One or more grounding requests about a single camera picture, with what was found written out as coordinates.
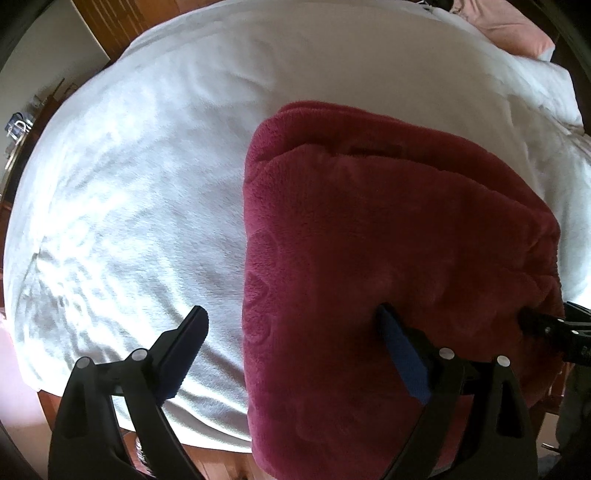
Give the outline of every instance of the wall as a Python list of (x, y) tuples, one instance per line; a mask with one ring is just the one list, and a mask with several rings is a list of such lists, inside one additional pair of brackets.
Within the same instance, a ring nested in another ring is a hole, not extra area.
[(62, 78), (81, 85), (109, 58), (70, 0), (55, 0), (27, 30), (0, 71), (0, 164), (9, 139), (4, 125), (33, 95), (47, 96)]

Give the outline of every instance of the white bedsheet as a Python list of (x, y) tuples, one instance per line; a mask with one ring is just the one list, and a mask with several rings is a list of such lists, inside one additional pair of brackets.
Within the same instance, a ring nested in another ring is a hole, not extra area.
[(590, 144), (569, 75), (439, 18), (407, 2), (224, 2), (147, 32), (84, 85), (43, 133), (12, 211), (5, 297), (25, 380), (61, 395), (80, 356), (124, 358), (199, 304), (209, 337), (165, 410), (183, 443), (249, 450), (243, 159), (258, 124), (295, 100), (501, 157), (556, 213), (565, 298), (589, 304)]

